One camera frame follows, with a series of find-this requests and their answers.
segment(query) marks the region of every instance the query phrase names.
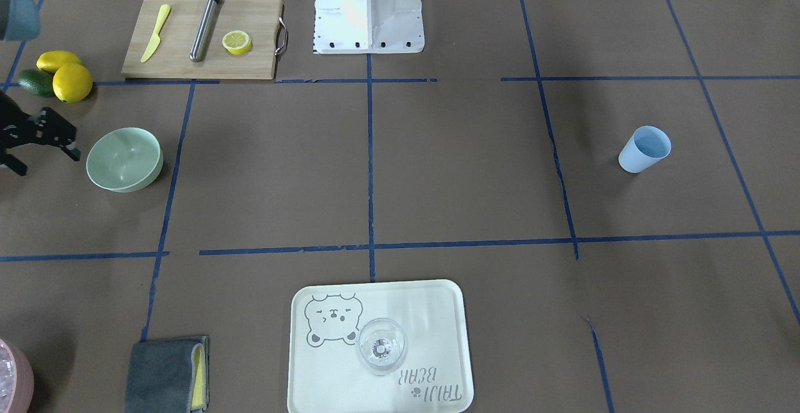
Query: whole lemon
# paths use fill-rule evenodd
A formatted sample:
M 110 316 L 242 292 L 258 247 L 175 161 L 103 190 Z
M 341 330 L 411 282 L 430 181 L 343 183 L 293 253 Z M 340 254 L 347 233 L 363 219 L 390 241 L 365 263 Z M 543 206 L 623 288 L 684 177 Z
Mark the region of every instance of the whole lemon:
M 38 69 L 42 69 L 42 71 L 47 71 L 50 74 L 55 74 L 59 68 L 66 65 L 67 63 L 78 63 L 78 65 L 82 65 L 80 57 L 73 54 L 69 51 L 49 51 L 44 52 L 44 54 L 39 55 L 39 59 L 36 61 L 36 67 Z
M 52 91 L 62 102 L 78 102 L 92 91 L 92 74 L 78 63 L 67 63 L 52 77 Z

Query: bowl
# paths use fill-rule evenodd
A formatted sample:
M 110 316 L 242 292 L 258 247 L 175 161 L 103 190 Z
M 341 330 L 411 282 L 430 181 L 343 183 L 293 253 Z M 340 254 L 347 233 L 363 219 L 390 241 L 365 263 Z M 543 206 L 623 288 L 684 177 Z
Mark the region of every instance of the bowl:
M 31 405 L 34 395 L 34 371 L 25 358 L 25 354 L 10 342 L 0 339 L 0 364 L 3 360 L 11 360 L 11 393 L 0 399 L 0 411 L 5 413 L 25 413 Z M 8 375 L 9 367 L 0 367 L 0 377 Z
M 86 157 L 86 174 L 100 188 L 129 193 L 150 185 L 163 165 L 156 137 L 145 129 L 125 127 L 94 143 Z

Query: cartoon bear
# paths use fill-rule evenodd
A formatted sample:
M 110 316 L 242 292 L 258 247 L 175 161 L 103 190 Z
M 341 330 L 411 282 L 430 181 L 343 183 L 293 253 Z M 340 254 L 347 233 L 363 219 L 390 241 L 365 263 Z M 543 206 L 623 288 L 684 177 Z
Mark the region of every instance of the cartoon bear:
M 308 319 L 308 341 L 311 347 L 320 347 L 326 341 L 338 339 L 352 346 L 358 338 L 358 319 L 364 308 L 360 300 L 355 297 L 343 297 L 342 294 L 328 294 L 325 299 L 316 299 L 313 296 L 306 304 L 306 319 Z

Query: gray cloth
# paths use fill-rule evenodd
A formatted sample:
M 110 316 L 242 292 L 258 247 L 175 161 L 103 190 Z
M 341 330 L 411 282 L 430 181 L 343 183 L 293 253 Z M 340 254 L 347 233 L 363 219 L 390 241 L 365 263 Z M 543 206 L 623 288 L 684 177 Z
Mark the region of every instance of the gray cloth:
M 204 404 L 208 407 L 208 337 L 138 342 L 131 350 L 125 413 L 190 413 L 196 368 L 192 354 L 202 347 Z

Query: sliced lemon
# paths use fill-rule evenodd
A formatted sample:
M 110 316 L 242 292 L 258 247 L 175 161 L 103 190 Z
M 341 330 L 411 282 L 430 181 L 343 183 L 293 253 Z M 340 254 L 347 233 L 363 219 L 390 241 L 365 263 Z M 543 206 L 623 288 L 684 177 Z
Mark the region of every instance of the sliced lemon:
M 245 31 L 231 31 L 222 38 L 222 45 L 233 55 L 244 54 L 253 47 L 253 42 Z

